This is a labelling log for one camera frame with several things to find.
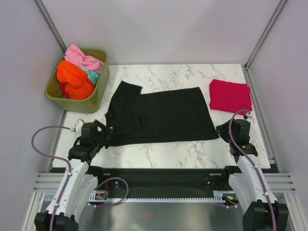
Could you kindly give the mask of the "black t shirt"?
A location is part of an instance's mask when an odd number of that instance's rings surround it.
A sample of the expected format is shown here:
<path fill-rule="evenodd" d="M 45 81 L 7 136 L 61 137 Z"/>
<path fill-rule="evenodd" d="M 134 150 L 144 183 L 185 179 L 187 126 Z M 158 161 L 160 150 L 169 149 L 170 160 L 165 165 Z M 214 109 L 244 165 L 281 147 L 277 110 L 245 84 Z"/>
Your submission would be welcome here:
<path fill-rule="evenodd" d="M 142 94 L 142 87 L 122 81 L 105 115 L 113 130 L 108 145 L 219 138 L 199 87 Z"/>

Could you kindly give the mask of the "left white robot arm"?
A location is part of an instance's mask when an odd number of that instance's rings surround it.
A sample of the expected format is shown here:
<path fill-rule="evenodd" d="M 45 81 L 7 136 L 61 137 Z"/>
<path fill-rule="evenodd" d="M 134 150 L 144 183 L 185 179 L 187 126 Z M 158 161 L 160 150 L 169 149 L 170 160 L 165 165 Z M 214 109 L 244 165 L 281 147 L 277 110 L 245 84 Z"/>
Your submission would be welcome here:
<path fill-rule="evenodd" d="M 59 188 L 45 212 L 36 214 L 38 231 L 77 231 L 82 210 L 94 189 L 105 185 L 100 167 L 91 167 L 92 159 L 105 146 L 113 131 L 98 120 L 84 123 L 68 157 Z"/>

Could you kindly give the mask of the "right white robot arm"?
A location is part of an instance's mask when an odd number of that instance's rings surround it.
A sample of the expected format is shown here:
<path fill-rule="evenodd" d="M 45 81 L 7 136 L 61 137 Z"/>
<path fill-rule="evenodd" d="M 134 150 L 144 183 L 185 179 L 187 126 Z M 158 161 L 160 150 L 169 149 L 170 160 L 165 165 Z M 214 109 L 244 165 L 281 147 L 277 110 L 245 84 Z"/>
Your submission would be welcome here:
<path fill-rule="evenodd" d="M 270 190 L 259 167 L 258 153 L 250 143 L 250 122 L 233 119 L 216 127 L 217 134 L 229 144 L 236 166 L 226 166 L 221 186 L 233 189 L 243 210 L 243 230 L 284 231 L 289 211 Z"/>

